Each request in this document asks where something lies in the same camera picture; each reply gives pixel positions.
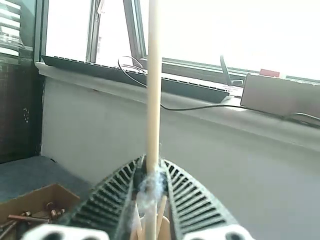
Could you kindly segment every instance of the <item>mounting hole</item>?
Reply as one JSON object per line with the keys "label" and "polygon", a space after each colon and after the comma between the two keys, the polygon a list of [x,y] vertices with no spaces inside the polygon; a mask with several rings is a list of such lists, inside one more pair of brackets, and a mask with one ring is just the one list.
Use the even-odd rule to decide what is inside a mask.
{"label": "mounting hole", "polygon": [[228,232],[225,235],[226,240],[244,240],[244,237],[237,232]]}
{"label": "mounting hole", "polygon": [[90,236],[90,237],[84,238],[83,240],[99,240],[99,238]]}
{"label": "mounting hole", "polygon": [[45,236],[42,240],[61,240],[63,235],[59,232],[52,232]]}

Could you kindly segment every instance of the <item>white wall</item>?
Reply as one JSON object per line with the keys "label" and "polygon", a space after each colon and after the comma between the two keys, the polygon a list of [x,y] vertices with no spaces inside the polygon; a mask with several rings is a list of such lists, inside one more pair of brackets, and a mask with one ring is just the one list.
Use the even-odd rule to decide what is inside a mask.
{"label": "white wall", "polygon": [[[64,71],[46,74],[67,82],[70,76],[75,76],[74,81],[82,79]],[[47,78],[45,85],[44,156],[95,184],[145,153],[146,105],[129,99],[141,88],[122,86],[130,91],[119,96],[115,85],[106,80],[98,84],[96,79],[92,87],[101,89],[108,83],[104,92],[60,80]],[[167,95],[164,99],[170,103]],[[231,111],[242,119],[244,130],[224,124],[230,121]],[[161,114],[161,156],[204,184],[254,238],[320,238],[319,130],[258,114],[251,115],[255,118],[250,123],[252,117],[244,120],[244,112],[231,109]],[[261,123],[262,119],[269,122],[259,127],[260,118]]]}

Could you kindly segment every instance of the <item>copper fitting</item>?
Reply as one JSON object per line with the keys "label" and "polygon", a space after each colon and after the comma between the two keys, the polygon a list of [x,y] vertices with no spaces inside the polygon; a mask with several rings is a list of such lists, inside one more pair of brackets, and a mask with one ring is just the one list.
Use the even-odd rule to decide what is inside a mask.
{"label": "copper fitting", "polygon": [[40,223],[40,224],[50,223],[50,219],[39,218],[39,217],[30,217],[30,216],[9,215],[8,219],[30,222],[30,223]]}
{"label": "copper fitting", "polygon": [[[31,212],[26,211],[24,213],[22,213],[20,216],[18,217],[24,217],[24,216],[31,216]],[[11,230],[13,230],[16,225],[18,224],[17,220],[12,220],[12,221],[8,221],[5,224],[2,225],[3,228],[5,228],[6,226],[8,226],[1,234],[0,234],[0,240],[4,239],[5,236],[11,232]]]}
{"label": "copper fitting", "polygon": [[50,212],[50,216],[52,220],[55,220],[58,218],[58,213],[55,210],[55,206],[53,204],[53,202],[48,202],[46,205],[46,209]]}

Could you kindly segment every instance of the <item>window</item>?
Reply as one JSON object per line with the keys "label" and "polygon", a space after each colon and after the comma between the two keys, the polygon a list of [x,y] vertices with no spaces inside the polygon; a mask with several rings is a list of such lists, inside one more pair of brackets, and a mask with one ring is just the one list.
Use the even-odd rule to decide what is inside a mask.
{"label": "window", "polygon": [[91,0],[49,0],[46,55],[85,61]]}
{"label": "window", "polygon": [[[225,83],[223,55],[233,79],[267,69],[320,80],[317,1],[161,4],[164,73]],[[147,67],[148,14],[149,0],[49,0],[46,54],[110,67],[132,56]]]}
{"label": "window", "polygon": [[35,0],[0,0],[0,54],[32,58]]}
{"label": "window", "polygon": [[[115,67],[120,56],[131,56],[124,3],[122,0],[105,0],[100,15],[96,63]],[[128,59],[124,63],[132,64]]]}
{"label": "window", "polygon": [[[320,80],[319,3],[163,0],[163,57]],[[149,0],[140,0],[148,53]]]}

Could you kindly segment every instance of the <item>window handle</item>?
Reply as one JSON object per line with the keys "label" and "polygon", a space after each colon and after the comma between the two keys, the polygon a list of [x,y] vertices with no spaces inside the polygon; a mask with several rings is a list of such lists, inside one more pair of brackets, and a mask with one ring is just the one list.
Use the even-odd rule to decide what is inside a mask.
{"label": "window handle", "polygon": [[100,0],[98,9],[97,9],[97,11],[96,11],[99,15],[104,13],[104,12],[102,11],[102,9],[104,8],[104,4],[105,4],[105,0]]}
{"label": "window handle", "polygon": [[102,9],[104,7],[105,0],[96,0],[95,1],[95,21],[99,22],[100,21],[100,15],[103,13]]}

